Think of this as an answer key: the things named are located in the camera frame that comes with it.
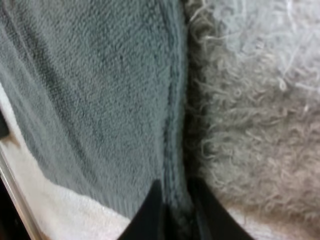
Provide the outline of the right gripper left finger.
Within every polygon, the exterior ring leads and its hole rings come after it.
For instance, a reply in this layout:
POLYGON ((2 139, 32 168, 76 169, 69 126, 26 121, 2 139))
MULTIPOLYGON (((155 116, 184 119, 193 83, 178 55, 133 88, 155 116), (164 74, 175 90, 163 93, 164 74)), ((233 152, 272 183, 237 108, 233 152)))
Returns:
POLYGON ((140 209, 118 238, 119 240, 171 240, 171 219, 164 202, 162 186, 155 180, 140 209))

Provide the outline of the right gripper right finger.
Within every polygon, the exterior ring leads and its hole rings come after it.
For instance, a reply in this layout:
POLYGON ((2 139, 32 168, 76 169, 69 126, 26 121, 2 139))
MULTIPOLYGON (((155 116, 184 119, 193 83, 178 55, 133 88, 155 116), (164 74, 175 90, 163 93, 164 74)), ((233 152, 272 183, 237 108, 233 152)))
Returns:
POLYGON ((199 240, 252 240, 199 177, 188 180, 199 240))

